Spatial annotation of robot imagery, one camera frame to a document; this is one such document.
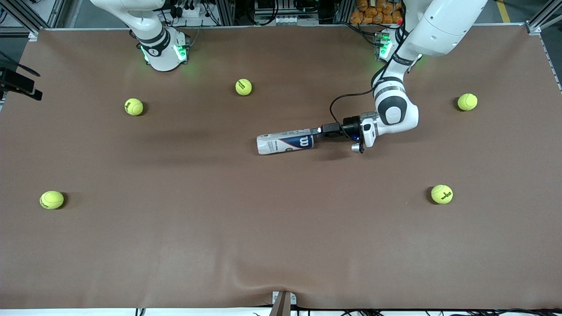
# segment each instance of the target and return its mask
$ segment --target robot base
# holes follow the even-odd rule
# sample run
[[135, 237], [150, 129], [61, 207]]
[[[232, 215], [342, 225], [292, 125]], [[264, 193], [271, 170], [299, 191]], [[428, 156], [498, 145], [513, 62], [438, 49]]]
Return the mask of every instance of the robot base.
[[180, 64], [187, 64], [191, 38], [174, 28], [166, 28], [170, 33], [170, 44], [164, 48], [161, 56], [151, 56], [144, 50], [144, 60], [158, 71], [174, 70]]

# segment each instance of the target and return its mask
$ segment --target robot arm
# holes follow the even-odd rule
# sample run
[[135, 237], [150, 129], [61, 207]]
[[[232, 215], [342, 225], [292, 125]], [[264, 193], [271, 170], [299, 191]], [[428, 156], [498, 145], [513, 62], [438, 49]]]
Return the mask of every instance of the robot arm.
[[115, 15], [131, 28], [141, 44], [147, 63], [158, 71], [169, 71], [187, 61], [189, 37], [164, 27], [153, 12], [165, 0], [91, 0], [98, 8]]
[[399, 133], [418, 125], [418, 107], [406, 95], [403, 79], [421, 55], [442, 56], [453, 50], [472, 27], [487, 0], [404, 0], [409, 34], [399, 42], [398, 30], [387, 30], [389, 46], [379, 50], [388, 63], [372, 81], [376, 112], [363, 114], [361, 134], [366, 147], [376, 136]]

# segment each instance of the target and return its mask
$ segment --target tennis ball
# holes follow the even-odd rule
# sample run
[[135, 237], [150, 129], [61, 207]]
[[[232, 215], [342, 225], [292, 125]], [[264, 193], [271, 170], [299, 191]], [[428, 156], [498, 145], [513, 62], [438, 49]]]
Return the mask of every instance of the tennis ball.
[[463, 111], [470, 111], [476, 107], [478, 104], [478, 99], [472, 93], [465, 93], [460, 96], [459, 100], [457, 101], [457, 105]]
[[142, 113], [143, 109], [144, 107], [139, 99], [132, 98], [125, 102], [125, 111], [130, 115], [137, 116]]
[[61, 207], [65, 198], [58, 191], [47, 191], [39, 198], [39, 204], [47, 210], [54, 210]]
[[453, 199], [453, 190], [444, 184], [439, 184], [431, 190], [431, 198], [436, 203], [447, 204]]
[[240, 79], [236, 82], [236, 92], [241, 96], [247, 96], [252, 92], [252, 83], [248, 79]]

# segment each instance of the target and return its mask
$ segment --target yellow floor line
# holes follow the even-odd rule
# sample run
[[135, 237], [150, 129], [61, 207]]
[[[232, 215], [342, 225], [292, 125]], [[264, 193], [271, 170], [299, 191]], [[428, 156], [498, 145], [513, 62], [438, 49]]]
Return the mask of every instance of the yellow floor line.
[[509, 15], [507, 14], [507, 10], [505, 8], [504, 0], [497, 0], [496, 3], [497, 8], [500, 10], [501, 20], [504, 23], [511, 23], [511, 20], [509, 20]]

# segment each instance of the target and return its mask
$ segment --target floor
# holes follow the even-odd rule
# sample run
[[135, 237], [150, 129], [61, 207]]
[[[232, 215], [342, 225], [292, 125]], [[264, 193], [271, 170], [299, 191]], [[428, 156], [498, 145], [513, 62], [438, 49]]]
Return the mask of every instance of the floor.
[[[524, 22], [532, 17], [547, 0], [504, 0], [507, 12], [507, 21]], [[74, 14], [65, 20], [69, 28], [124, 28], [123, 22], [110, 13], [97, 8], [89, 0], [72, 0]], [[500, 13], [501, 5], [493, 0], [488, 0], [484, 11], [477, 23], [507, 22]], [[551, 62], [557, 73], [562, 74], [562, 21], [543, 30], [541, 33], [545, 46], [549, 52]], [[27, 38], [2, 38], [0, 34], [0, 49], [15, 60], [19, 60]]]

